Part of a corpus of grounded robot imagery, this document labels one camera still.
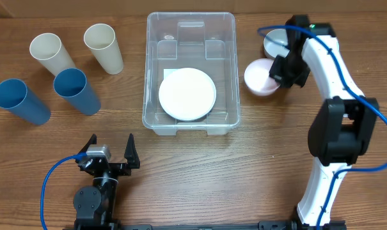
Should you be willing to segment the clear plastic storage bin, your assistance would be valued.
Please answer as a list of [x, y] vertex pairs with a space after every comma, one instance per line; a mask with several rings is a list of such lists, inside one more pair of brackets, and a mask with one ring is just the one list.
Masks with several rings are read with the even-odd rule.
[[[214, 81], [216, 103], [194, 121], [172, 118], [159, 102], [165, 68], [196, 68]], [[235, 17], [229, 12], [152, 12], [147, 17], [142, 122], [157, 135], [204, 130], [225, 135], [241, 120]]]

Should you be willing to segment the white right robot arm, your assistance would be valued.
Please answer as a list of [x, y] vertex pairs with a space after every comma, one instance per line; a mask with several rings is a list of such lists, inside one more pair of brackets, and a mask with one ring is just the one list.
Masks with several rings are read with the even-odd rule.
[[308, 131], [313, 167], [296, 220], [288, 229], [345, 229], [345, 222], [330, 220], [330, 212], [347, 170], [367, 151], [376, 115], [348, 92], [360, 98], [342, 59], [336, 34], [329, 23], [311, 24], [307, 15], [286, 21], [287, 49], [278, 55], [269, 76], [280, 87], [303, 87], [313, 75], [323, 104]]

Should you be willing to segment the white pink plastic plate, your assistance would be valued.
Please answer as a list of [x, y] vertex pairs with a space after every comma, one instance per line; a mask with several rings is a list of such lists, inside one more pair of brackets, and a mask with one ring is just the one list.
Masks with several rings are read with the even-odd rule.
[[194, 121], [207, 115], [216, 103], [214, 81], [196, 68], [180, 68], [164, 78], [159, 87], [162, 109], [180, 121]]

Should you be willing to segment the pink plastic bowl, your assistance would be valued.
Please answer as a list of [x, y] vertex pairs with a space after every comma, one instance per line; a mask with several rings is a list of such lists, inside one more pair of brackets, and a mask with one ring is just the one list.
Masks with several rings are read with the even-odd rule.
[[272, 64], [272, 59], [262, 58], [254, 60], [247, 66], [244, 82], [254, 95], [269, 96], [280, 87], [280, 84], [269, 76]]

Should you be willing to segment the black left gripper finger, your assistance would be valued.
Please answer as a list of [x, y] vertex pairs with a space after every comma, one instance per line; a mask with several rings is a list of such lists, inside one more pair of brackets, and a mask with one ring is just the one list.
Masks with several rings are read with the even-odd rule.
[[97, 135], [96, 134], [93, 134], [90, 139], [88, 140], [88, 142], [84, 145], [84, 147], [79, 151], [79, 153], [75, 156], [75, 162], [77, 164], [79, 164], [80, 162], [82, 161], [85, 161], [85, 160], [92, 160], [94, 159], [95, 157], [93, 156], [90, 156], [90, 155], [87, 155], [86, 152], [88, 150], [88, 148], [92, 145], [92, 144], [96, 144], [97, 143]]
[[133, 134], [129, 134], [124, 157], [127, 160], [127, 165], [129, 166], [130, 169], [140, 168], [140, 159], [136, 151]]

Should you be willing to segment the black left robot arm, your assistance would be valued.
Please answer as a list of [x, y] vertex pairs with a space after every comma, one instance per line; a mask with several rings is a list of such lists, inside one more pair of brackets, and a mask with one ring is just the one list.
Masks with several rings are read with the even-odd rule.
[[121, 223], [113, 218], [118, 178], [130, 176], [133, 169], [140, 168], [134, 136], [129, 135], [124, 153], [125, 163], [112, 163], [106, 144], [98, 145], [93, 134], [81, 149], [83, 157], [75, 162], [81, 171], [93, 176], [91, 186], [80, 188], [74, 196], [76, 210], [75, 229], [120, 229]]

